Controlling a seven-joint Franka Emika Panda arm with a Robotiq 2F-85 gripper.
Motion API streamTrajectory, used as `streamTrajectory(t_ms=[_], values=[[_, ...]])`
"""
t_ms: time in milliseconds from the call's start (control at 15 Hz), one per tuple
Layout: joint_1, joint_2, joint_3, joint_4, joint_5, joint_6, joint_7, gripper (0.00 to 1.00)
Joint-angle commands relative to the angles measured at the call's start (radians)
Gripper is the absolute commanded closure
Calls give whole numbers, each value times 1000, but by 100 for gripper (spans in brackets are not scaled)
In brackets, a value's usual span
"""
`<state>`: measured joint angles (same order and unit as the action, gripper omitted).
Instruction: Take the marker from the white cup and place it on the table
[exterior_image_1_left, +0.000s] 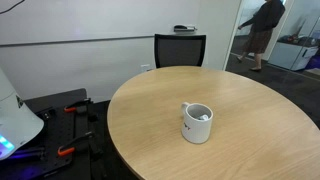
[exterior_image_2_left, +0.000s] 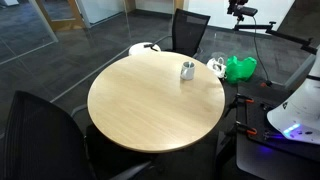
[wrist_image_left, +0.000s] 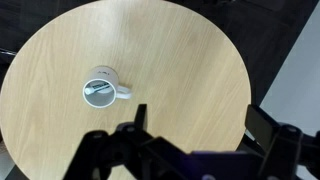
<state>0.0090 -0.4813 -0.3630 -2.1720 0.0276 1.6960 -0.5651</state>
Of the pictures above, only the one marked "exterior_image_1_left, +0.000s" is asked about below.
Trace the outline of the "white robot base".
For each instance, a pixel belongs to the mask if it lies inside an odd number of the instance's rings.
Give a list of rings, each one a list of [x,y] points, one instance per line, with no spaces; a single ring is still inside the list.
[[[44,128],[0,69],[0,160],[10,157]]]

